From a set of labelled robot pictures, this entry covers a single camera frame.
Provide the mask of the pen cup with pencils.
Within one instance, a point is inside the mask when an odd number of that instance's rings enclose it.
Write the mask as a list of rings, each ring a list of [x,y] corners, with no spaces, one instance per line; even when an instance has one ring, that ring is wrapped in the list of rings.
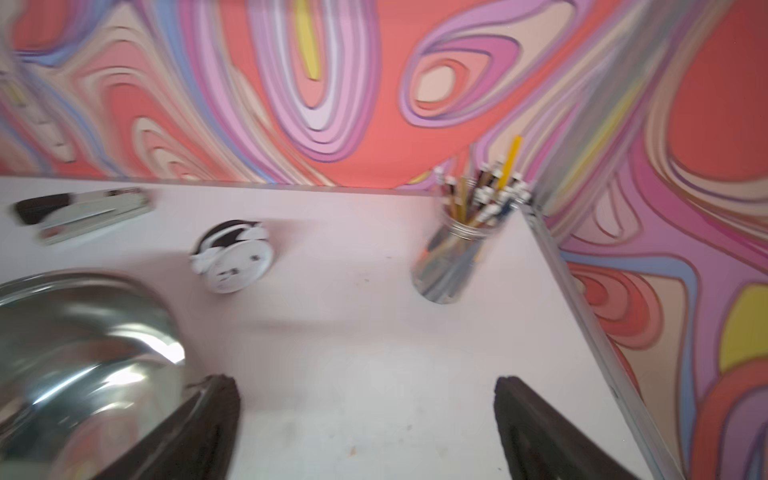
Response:
[[[523,137],[515,136],[500,159],[469,176],[448,175],[441,166],[433,169],[441,226],[411,272],[414,288],[426,300],[457,302],[486,244],[514,211],[530,201],[528,183],[515,170],[522,144]]]

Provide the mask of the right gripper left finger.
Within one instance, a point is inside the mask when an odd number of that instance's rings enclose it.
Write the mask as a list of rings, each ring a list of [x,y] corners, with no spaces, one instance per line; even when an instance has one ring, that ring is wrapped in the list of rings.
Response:
[[[236,445],[241,396],[234,378],[211,375],[98,479],[225,479]]]

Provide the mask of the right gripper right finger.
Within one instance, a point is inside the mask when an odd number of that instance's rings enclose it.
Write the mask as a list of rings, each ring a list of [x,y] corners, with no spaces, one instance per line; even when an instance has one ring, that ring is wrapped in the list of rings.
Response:
[[[498,433],[513,479],[633,479],[518,377],[494,389]]]

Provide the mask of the stainless steel pot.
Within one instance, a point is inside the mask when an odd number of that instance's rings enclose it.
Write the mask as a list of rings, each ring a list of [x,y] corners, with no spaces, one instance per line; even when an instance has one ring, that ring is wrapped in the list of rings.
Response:
[[[137,279],[64,270],[4,283],[2,477],[95,477],[200,376],[170,307]]]

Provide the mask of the grey black stapler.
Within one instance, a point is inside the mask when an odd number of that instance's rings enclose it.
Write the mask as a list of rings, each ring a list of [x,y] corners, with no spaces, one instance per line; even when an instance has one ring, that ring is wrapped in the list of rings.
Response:
[[[22,224],[38,228],[41,243],[53,245],[149,213],[153,202],[145,189],[130,187],[34,197],[11,209]]]

